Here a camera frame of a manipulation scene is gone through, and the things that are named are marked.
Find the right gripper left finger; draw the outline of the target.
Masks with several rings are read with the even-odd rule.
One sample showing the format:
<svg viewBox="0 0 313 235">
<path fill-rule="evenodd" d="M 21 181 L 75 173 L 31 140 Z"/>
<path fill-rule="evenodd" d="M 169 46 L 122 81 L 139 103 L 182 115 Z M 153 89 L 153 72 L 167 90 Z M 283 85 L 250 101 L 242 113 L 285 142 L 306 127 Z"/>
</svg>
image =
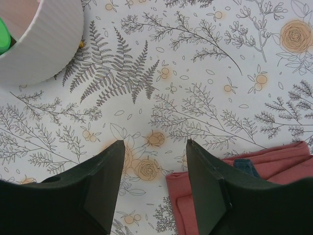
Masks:
<svg viewBox="0 0 313 235">
<path fill-rule="evenodd" d="M 125 157 L 123 141 L 40 183 L 0 183 L 3 235 L 108 235 Z"/>
</svg>

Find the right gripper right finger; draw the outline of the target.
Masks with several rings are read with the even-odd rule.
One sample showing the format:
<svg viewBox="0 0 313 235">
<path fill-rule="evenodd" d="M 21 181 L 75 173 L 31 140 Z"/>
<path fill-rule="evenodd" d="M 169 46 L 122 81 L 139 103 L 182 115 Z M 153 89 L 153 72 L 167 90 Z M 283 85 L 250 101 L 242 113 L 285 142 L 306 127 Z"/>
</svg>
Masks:
<svg viewBox="0 0 313 235">
<path fill-rule="evenodd" d="M 311 177 L 275 184 L 230 166 L 193 140 L 186 156 L 199 234 L 312 234 Z"/>
</svg>

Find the white round organizer container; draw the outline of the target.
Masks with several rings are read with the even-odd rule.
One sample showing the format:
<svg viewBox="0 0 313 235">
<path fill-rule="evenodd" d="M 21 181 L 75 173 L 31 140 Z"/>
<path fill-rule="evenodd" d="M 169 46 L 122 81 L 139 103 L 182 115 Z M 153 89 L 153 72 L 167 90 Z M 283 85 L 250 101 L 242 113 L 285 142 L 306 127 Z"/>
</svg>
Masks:
<svg viewBox="0 0 313 235">
<path fill-rule="evenodd" d="M 0 18 L 16 43 L 0 56 L 0 82 L 31 85 L 60 72 L 84 30 L 79 0 L 2 0 Z"/>
</svg>

